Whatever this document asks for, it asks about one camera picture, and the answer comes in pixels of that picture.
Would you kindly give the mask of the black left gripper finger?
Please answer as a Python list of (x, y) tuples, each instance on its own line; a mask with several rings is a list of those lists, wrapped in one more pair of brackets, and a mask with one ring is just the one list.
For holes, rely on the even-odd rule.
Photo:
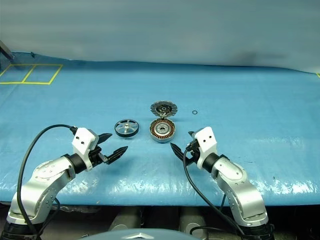
[(111, 133), (102, 133), (100, 135), (98, 135), (98, 141), (97, 141), (97, 145), (105, 142), (108, 138), (110, 138), (112, 136)]
[(111, 155), (106, 156), (106, 164), (110, 165), (118, 160), (128, 149), (128, 146), (123, 146), (115, 150)]

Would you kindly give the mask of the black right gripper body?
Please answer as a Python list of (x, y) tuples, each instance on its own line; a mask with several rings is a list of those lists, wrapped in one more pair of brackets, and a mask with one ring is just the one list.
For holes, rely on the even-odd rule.
[(191, 154), (191, 158), (185, 158), (186, 159), (186, 165), (189, 166), (192, 163), (197, 163), (200, 157), (200, 151), (199, 151), (199, 143), (197, 139), (194, 139), (192, 142), (190, 142), (187, 147), (186, 150), (188, 153)]

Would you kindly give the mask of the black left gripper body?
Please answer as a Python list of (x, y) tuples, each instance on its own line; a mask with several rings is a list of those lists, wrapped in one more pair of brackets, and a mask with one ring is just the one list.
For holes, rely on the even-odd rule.
[(99, 146), (100, 143), (103, 143), (103, 141), (98, 140), (96, 144), (92, 144), (88, 153), (88, 158), (93, 168), (100, 165), (101, 163), (106, 164), (108, 161), (108, 158), (101, 153), (102, 149)]

